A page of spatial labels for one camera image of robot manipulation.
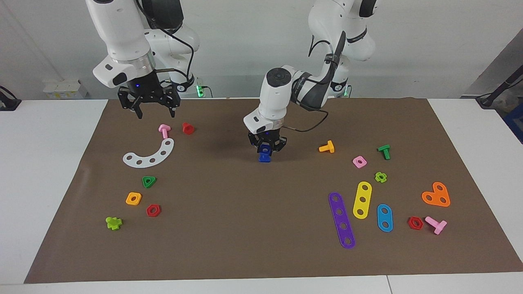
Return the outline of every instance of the table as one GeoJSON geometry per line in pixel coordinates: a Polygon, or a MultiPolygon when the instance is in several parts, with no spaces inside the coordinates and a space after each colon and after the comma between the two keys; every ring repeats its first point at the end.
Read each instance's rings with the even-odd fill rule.
{"type": "MultiPolygon", "coordinates": [[[[76,282],[20,285],[60,205],[106,100],[25,101],[0,113],[0,292],[142,293],[519,293],[523,273],[243,280],[76,282]]],[[[430,105],[523,258],[518,172],[523,145],[493,110],[474,100],[430,105]]]]}

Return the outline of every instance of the red hexagonal nut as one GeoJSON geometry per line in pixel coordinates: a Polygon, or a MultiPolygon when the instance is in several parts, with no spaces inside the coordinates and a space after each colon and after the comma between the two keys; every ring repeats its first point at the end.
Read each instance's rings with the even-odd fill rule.
{"type": "Polygon", "coordinates": [[[408,219],[408,226],[414,230],[421,230],[423,228],[423,221],[419,217],[411,217],[408,219]]]}
{"type": "Polygon", "coordinates": [[[190,135],[195,132],[195,128],[188,122],[184,122],[181,124],[181,130],[187,135],[190,135]]]}
{"type": "Polygon", "coordinates": [[[162,212],[162,209],[158,204],[151,204],[147,207],[147,215],[150,217],[157,217],[160,212],[162,212]]]}

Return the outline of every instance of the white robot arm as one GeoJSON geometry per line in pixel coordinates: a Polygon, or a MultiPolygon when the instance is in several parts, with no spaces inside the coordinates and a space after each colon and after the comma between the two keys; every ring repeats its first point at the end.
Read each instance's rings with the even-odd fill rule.
{"type": "Polygon", "coordinates": [[[164,105],[174,117],[180,105],[178,92],[187,91],[195,81],[190,64],[200,46],[198,35],[182,25],[179,0],[142,0],[143,7],[138,0],[86,0],[86,4],[108,53],[93,69],[94,76],[110,88],[127,83],[119,88],[118,98],[138,118],[143,116],[140,103],[164,105]],[[152,30],[144,30],[138,10],[152,30]],[[181,56],[189,53],[189,61],[181,56]],[[156,70],[156,61],[170,68],[156,70]],[[162,87],[157,72],[172,72],[171,85],[162,87]]]}
{"type": "Polygon", "coordinates": [[[373,14],[376,5],[377,0],[316,0],[309,13],[309,27],[313,33],[310,52],[324,43],[328,45],[329,53],[319,76],[288,65],[267,73],[258,108],[243,119],[249,129],[249,140],[258,148],[258,153],[269,145],[271,155],[287,143],[287,138],[281,137],[279,132],[290,101],[308,111],[319,111],[329,93],[337,95],[344,90],[349,58],[370,58],[376,45],[367,34],[366,18],[373,14]]]}

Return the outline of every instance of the green triangular nut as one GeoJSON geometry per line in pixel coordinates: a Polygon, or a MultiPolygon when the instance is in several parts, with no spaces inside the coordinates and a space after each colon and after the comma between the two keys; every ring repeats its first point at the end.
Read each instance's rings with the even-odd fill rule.
{"type": "Polygon", "coordinates": [[[155,177],[143,177],[142,184],[145,188],[149,189],[156,182],[155,177]]]}

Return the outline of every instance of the purple plastic strip with holes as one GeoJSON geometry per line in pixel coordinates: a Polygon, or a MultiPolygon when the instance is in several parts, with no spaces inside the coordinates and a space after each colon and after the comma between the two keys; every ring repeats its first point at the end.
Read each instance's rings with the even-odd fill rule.
{"type": "Polygon", "coordinates": [[[336,192],[330,193],[328,196],[328,202],[331,204],[332,216],[334,218],[336,230],[338,231],[340,244],[345,249],[353,248],[356,246],[356,239],[354,239],[353,230],[350,227],[349,217],[347,216],[342,196],[336,192]],[[349,239],[350,244],[347,244],[345,239],[349,239]]]}

